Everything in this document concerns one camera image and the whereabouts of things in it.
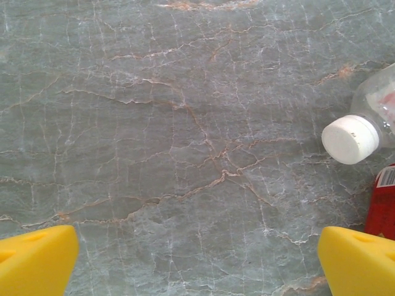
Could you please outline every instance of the white bottle cap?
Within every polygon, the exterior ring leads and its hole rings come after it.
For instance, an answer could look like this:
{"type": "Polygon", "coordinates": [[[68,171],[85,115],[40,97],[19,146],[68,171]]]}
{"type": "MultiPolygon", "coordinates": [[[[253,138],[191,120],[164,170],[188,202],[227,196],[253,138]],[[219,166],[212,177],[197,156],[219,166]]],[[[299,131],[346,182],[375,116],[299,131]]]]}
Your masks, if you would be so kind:
{"type": "Polygon", "coordinates": [[[379,145],[375,127],[363,117],[347,115],[324,128],[322,144],[338,162],[353,165],[367,158],[379,145]]]}

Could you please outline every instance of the clear plastic bottle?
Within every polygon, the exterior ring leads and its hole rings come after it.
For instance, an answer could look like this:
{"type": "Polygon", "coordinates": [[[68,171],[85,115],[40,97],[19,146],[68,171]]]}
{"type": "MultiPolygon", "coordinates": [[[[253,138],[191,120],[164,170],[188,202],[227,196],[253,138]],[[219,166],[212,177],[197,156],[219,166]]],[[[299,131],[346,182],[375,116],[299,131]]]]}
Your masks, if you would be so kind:
{"type": "Polygon", "coordinates": [[[395,64],[357,88],[350,113],[323,130],[322,143],[335,160],[346,165],[382,147],[395,147],[395,64]]]}

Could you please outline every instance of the red label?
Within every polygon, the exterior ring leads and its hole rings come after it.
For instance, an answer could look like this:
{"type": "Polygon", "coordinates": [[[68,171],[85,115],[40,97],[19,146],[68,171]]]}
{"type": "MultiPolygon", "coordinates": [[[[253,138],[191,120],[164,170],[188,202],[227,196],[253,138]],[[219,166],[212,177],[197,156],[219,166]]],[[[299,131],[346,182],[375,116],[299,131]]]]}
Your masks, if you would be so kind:
{"type": "Polygon", "coordinates": [[[376,178],[365,232],[395,241],[395,163],[376,178]]]}

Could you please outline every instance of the bottle label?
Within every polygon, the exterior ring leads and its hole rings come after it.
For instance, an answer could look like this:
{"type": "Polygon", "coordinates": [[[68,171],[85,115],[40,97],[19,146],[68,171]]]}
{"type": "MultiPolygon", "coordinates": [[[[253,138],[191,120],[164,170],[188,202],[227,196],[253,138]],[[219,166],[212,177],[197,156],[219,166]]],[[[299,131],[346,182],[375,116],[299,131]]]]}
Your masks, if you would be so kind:
{"type": "Polygon", "coordinates": [[[395,163],[377,175],[365,232],[395,241],[395,163]]]}
{"type": "Polygon", "coordinates": [[[395,83],[373,94],[367,94],[366,100],[372,108],[391,128],[395,134],[395,83]]]}
{"type": "Polygon", "coordinates": [[[395,166],[388,166],[379,174],[377,188],[395,185],[395,166]]]}

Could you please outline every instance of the gray marble countertop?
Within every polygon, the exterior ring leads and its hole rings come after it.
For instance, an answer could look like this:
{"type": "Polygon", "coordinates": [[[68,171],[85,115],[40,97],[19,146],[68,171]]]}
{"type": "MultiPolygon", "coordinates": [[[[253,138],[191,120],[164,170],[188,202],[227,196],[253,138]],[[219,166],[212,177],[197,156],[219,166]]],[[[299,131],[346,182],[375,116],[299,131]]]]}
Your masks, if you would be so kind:
{"type": "Polygon", "coordinates": [[[322,129],[395,62],[394,1],[4,0],[0,234],[72,224],[67,295],[330,295],[391,151],[322,129]]]}

